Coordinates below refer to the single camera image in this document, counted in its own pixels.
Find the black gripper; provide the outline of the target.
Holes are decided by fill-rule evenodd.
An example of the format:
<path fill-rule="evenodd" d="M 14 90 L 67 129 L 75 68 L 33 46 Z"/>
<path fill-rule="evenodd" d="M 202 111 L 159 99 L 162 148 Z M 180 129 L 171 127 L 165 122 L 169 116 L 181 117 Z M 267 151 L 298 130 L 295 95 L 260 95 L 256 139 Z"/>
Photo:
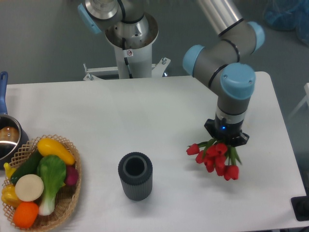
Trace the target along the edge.
<path fill-rule="evenodd" d="M 249 135 L 242 132 L 242 124 L 243 121 L 236 124 L 227 123 L 225 118 L 220 120 L 216 116 L 215 119 L 207 119 L 204 127 L 212 138 L 237 147 L 245 145 L 249 140 Z"/>

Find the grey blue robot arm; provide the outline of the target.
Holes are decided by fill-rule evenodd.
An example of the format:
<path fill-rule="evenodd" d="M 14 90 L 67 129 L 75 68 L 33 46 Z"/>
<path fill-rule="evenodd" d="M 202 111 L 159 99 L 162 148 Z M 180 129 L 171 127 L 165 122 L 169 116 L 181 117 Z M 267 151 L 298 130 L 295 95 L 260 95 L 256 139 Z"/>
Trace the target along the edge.
<path fill-rule="evenodd" d="M 200 0 L 198 5 L 220 40 L 212 49 L 192 46 L 183 68 L 218 97 L 215 118 L 205 123 L 210 136 L 233 147 L 244 145 L 249 136 L 241 127 L 256 76 L 240 60 L 261 47 L 265 34 L 257 23 L 246 22 L 230 0 Z M 154 76 L 152 45 L 158 25 L 143 1 L 84 0 L 78 12 L 93 33 L 104 32 L 114 47 L 121 79 Z"/>

